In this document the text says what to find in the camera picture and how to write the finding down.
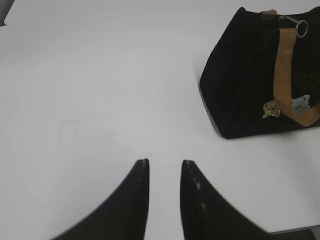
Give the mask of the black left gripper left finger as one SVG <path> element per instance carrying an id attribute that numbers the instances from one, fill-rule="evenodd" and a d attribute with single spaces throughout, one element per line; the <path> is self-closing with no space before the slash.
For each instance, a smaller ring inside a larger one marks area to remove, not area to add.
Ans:
<path id="1" fill-rule="evenodd" d="M 56 240 L 143 240 L 149 211 L 150 164 L 135 162 L 117 189 Z"/>

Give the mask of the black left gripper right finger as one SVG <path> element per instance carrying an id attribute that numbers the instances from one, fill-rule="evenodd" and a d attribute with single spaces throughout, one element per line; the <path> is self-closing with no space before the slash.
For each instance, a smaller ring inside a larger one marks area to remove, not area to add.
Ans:
<path id="1" fill-rule="evenodd" d="M 186 240 L 271 239 L 222 197 L 193 160 L 181 165 L 180 215 Z"/>

